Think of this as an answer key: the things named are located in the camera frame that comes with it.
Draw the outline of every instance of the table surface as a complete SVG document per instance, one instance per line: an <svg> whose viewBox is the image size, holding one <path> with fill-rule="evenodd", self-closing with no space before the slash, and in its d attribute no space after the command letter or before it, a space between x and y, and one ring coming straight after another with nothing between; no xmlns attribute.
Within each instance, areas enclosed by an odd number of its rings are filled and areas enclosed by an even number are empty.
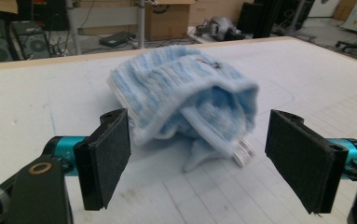
<svg viewBox="0 0 357 224"><path fill-rule="evenodd" d="M84 211L76 177L66 177L75 223L344 223L357 183L340 181L332 213L307 214L264 153L270 109L297 114L324 137L357 138L357 61L289 37L195 45L260 86L256 155L203 163L183 174L183 136L132 146L107 210ZM89 135L120 108L106 79L142 50L0 63L0 183L37 158L55 135Z"/></svg>

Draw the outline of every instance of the circular hole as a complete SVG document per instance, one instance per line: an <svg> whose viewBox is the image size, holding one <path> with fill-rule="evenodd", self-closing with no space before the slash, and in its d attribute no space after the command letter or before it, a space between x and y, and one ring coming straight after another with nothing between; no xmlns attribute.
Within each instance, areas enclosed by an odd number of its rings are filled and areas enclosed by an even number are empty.
<svg viewBox="0 0 357 224"><path fill-rule="evenodd" d="M29 169L30 175L41 175L52 167L50 162L40 162Z"/></svg>

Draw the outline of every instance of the crumpled cloth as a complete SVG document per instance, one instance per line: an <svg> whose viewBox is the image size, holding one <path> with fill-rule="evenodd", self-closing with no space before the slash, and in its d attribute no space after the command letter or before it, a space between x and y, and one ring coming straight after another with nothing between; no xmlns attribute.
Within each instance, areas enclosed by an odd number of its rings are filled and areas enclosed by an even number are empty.
<svg viewBox="0 0 357 224"><path fill-rule="evenodd" d="M150 50L121 64L107 82L129 110L135 145L176 133L194 138L185 171L232 157L254 128L257 84L198 49Z"/></svg>

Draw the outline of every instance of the floor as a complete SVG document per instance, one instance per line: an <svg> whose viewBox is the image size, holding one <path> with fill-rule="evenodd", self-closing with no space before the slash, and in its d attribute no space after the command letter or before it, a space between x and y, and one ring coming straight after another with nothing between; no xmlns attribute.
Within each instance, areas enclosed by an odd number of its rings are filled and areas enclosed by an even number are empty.
<svg viewBox="0 0 357 224"><path fill-rule="evenodd" d="M340 48L336 48L337 41L346 41L349 43L355 43L357 41L357 33L339 27L339 25L343 23L344 21L336 21L330 18L308 18L300 32L315 35L316 38L310 41L313 44L339 53L347 54L348 56L357 59L357 50L348 49L345 52L342 52L341 48L344 47L344 45L340 46ZM189 27L188 33L188 38L164 41L145 41L144 46L147 49L152 49L168 45L191 45L214 41L209 36L203 36L201 38L194 36L194 29L192 27ZM115 48L102 46L99 44L99 39L105 36L107 35L80 35L79 40L82 54L135 49L135 39L129 41L128 44ZM75 55L76 51L72 39L73 38L71 36L67 36L65 32L52 32L50 43L55 46L55 51L61 56Z"/></svg>

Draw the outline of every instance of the white tag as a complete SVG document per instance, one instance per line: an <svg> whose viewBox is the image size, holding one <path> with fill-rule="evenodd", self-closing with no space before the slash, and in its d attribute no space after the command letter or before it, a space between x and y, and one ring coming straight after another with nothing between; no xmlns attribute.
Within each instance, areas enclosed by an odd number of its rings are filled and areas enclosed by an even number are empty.
<svg viewBox="0 0 357 224"><path fill-rule="evenodd" d="M246 166L254 156L254 149L245 140L240 140L234 152L234 160L240 167Z"/></svg>

